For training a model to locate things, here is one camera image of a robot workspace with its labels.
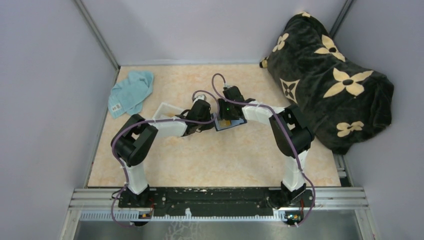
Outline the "gold VIP card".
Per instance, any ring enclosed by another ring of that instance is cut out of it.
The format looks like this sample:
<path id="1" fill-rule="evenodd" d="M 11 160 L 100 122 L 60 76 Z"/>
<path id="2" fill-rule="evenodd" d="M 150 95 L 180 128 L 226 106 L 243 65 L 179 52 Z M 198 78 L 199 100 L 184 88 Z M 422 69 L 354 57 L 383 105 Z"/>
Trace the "gold VIP card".
<path id="1" fill-rule="evenodd" d="M 231 125 L 232 125 L 232 123 L 231 123 L 230 120 L 220 120 L 219 121 L 219 126 L 222 129 L 229 128 Z"/>

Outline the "navy blue card holder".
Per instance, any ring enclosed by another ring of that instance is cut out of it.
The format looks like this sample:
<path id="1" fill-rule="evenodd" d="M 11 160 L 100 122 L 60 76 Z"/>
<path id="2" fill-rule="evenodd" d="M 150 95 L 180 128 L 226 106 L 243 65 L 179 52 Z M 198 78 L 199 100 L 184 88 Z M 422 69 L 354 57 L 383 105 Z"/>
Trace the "navy blue card holder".
<path id="1" fill-rule="evenodd" d="M 244 125 L 247 123 L 247 120 L 244 118 L 239 118 L 236 120 L 224 120 L 219 117 L 216 113 L 211 114 L 212 118 L 215 118 L 214 120 L 214 128 L 217 132 L 231 129 L 240 125 Z"/>

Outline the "white plastic card tray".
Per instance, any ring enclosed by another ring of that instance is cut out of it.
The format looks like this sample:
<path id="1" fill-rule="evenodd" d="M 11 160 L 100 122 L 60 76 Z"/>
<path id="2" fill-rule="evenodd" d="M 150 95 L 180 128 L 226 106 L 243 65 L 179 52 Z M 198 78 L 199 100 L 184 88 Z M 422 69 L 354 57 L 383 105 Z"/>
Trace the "white plastic card tray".
<path id="1" fill-rule="evenodd" d="M 154 113 L 152 119 L 170 119 L 176 115 L 180 115 L 183 111 L 183 108 L 174 106 L 166 102 L 162 102 Z"/>

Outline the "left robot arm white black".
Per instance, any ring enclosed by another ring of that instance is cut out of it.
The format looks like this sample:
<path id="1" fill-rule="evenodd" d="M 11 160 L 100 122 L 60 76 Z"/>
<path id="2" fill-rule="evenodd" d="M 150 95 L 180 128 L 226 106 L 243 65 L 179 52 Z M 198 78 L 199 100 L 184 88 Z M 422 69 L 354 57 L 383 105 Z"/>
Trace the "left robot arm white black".
<path id="1" fill-rule="evenodd" d="M 191 109 L 173 117 L 147 120 L 132 115 L 111 142 L 113 155 L 121 163 L 125 174 L 125 190 L 119 205 L 144 207 L 149 203 L 150 190 L 143 161 L 156 138 L 186 137 L 197 130 L 212 128 L 211 105 L 197 98 Z"/>

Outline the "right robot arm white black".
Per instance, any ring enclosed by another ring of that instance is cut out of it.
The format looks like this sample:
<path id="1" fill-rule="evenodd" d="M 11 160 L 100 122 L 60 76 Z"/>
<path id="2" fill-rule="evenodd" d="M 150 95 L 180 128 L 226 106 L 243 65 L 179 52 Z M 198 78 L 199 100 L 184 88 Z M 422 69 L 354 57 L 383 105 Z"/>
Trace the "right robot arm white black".
<path id="1" fill-rule="evenodd" d="M 281 199 L 295 206 L 306 191 L 304 168 L 314 134 L 295 105 L 271 107 L 253 98 L 244 99 L 237 86 L 225 86 L 219 100 L 219 119 L 243 122 L 255 121 L 271 127 L 278 149 L 285 156 L 285 171 L 281 181 Z"/>

